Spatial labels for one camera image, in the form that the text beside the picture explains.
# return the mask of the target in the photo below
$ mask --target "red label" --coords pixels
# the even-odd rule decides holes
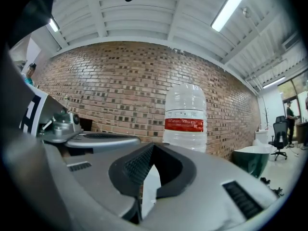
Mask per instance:
[[[181,132],[203,132],[203,120],[183,118],[166,119],[165,129]]]

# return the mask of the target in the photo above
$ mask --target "ceiling light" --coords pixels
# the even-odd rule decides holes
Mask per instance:
[[[59,30],[57,24],[54,22],[53,19],[50,19],[49,25],[52,27],[52,29],[56,32]]]
[[[212,24],[212,28],[220,32],[242,0],[227,0]]]
[[[272,85],[278,83],[279,81],[281,81],[281,80],[283,80],[283,79],[285,79],[285,76],[284,76],[284,77],[281,77],[280,79],[278,79],[278,80],[276,80],[276,81],[274,81],[274,82],[271,82],[270,84],[268,84],[268,85],[266,85],[266,86],[264,86],[263,89],[265,89],[265,88],[267,88],[267,87],[270,87],[270,86],[272,86]]]

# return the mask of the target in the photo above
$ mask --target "brick wall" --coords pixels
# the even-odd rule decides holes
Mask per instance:
[[[208,116],[207,152],[229,159],[249,146],[260,124],[256,96],[214,64],[186,52],[139,42],[80,47],[37,62],[34,81],[70,110],[93,120],[93,131],[162,141],[167,91],[183,82],[201,86]]]

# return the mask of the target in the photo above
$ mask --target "desk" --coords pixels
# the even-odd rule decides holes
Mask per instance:
[[[308,122],[300,123],[296,125],[296,139],[297,143],[302,144],[305,141],[308,130]]]

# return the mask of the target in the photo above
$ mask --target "office chair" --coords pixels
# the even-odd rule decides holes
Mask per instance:
[[[284,156],[285,160],[287,160],[288,158],[287,153],[281,152],[280,150],[282,150],[288,144],[288,139],[287,139],[288,122],[286,120],[281,122],[276,122],[273,124],[273,128],[275,132],[275,139],[272,142],[269,142],[269,144],[275,146],[277,150],[271,155],[276,155],[275,161],[277,160],[277,157],[279,155]]]
[[[276,122],[282,122],[282,121],[286,121],[284,115],[276,117]]]

